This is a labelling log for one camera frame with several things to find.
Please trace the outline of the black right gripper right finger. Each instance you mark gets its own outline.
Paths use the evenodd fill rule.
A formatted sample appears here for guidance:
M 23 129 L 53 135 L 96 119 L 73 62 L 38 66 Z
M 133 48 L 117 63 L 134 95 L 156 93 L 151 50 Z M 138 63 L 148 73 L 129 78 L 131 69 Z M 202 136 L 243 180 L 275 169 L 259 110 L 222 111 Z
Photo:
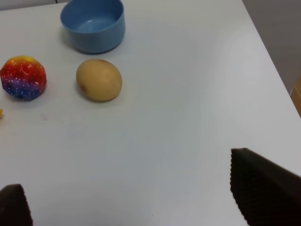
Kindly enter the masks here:
M 301 178 L 247 149 L 231 150 L 230 190 L 250 226 L 299 226 Z

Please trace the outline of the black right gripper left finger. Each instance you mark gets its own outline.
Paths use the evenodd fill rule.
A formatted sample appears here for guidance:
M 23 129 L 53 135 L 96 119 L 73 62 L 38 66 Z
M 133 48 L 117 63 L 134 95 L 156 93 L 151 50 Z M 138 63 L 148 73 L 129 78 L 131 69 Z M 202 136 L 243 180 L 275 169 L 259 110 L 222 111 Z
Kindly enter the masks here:
M 33 226 L 31 211 L 21 184 L 7 185 L 1 189 L 0 225 Z

